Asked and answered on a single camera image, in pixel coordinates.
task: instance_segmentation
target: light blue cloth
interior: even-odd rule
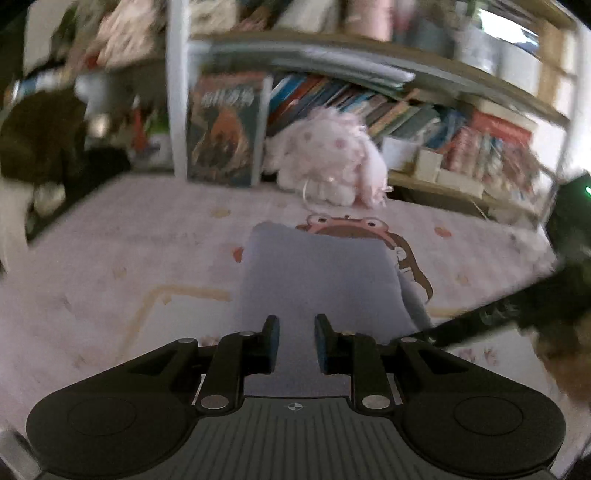
[[[260,331],[269,314],[281,326],[275,372],[247,377],[246,395],[349,395],[349,377],[320,372],[318,313],[336,331],[365,333],[378,343],[431,325],[412,285],[377,239],[315,235],[265,222],[252,230],[243,267],[234,330]]]

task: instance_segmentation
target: cardboard box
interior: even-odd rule
[[[479,181],[453,171],[440,170],[437,183],[478,198],[482,198],[484,191],[484,186]]]
[[[536,33],[540,43],[538,57],[542,60],[542,63],[553,66],[562,65],[564,32],[547,20],[539,19],[536,23]]]
[[[548,105],[554,105],[560,78],[561,72],[559,69],[546,63],[542,64],[537,97]]]
[[[422,148],[418,152],[417,161],[415,162],[414,177],[417,180],[435,183],[442,160],[443,155],[440,153]]]

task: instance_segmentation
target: black object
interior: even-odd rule
[[[278,335],[279,322],[270,316],[261,333],[227,335],[207,348],[181,339],[55,392],[27,419],[33,450],[51,473],[68,478],[145,471],[180,448],[203,412],[241,406],[243,376],[272,371]],[[191,401],[205,373],[195,408]],[[202,407],[212,396],[226,403]]]
[[[566,261],[591,255],[591,176],[560,185],[545,226],[554,252]]]
[[[572,327],[591,309],[591,259],[566,264],[533,285],[413,337],[444,348],[516,323],[540,332],[561,323]]]
[[[562,445],[564,418],[549,398],[429,343],[404,338],[378,346],[366,335],[335,333],[324,315],[316,318],[316,339],[323,372],[351,376],[354,407],[386,413],[417,453],[446,471],[524,475],[549,466]],[[403,395],[400,406],[387,373]],[[375,396],[389,405],[368,407]]]
[[[378,346],[319,315],[321,370],[350,375],[350,401],[244,397],[244,376],[274,368],[278,328],[178,340],[41,400],[27,421],[40,480],[552,478],[558,407],[416,339]]]

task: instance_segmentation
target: book cover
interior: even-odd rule
[[[271,89],[272,78],[263,72],[198,80],[189,99],[189,179],[258,184]]]
[[[501,105],[498,105],[495,102],[491,102],[490,100],[479,97],[477,95],[462,93],[460,95],[460,100],[462,102],[465,102],[464,104],[459,104],[460,109],[465,111],[468,115],[471,115],[473,109],[477,109],[482,113],[485,113],[490,116],[495,116],[509,123],[512,123],[520,128],[527,130],[528,132],[535,132],[535,129],[538,126],[533,120],[530,120],[526,116],[514,112],[513,110],[509,110],[508,108],[505,108]]]
[[[268,125],[271,126],[273,123],[279,120],[279,117],[287,112],[292,106],[298,104],[301,98],[308,93],[314,85],[322,80],[319,75],[310,75],[306,77],[304,82],[294,90],[281,104],[275,109],[273,113],[269,115]]]
[[[324,88],[330,83],[327,78],[321,79],[316,83],[297,103],[290,106],[279,119],[272,125],[269,125],[267,129],[267,135],[273,137],[277,135],[285,127],[292,124],[298,118],[302,118],[307,115],[310,110],[310,105],[322,94]]]
[[[532,137],[532,133],[525,128],[518,127],[501,118],[487,115],[479,110],[472,112],[472,117],[468,120],[468,126],[479,132],[489,133],[492,137],[523,145],[528,145]]]

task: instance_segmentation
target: stuffed animal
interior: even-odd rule
[[[263,168],[277,173],[280,188],[334,205],[358,198],[374,207],[389,191],[388,169],[365,127],[335,108],[313,109],[267,139]]]

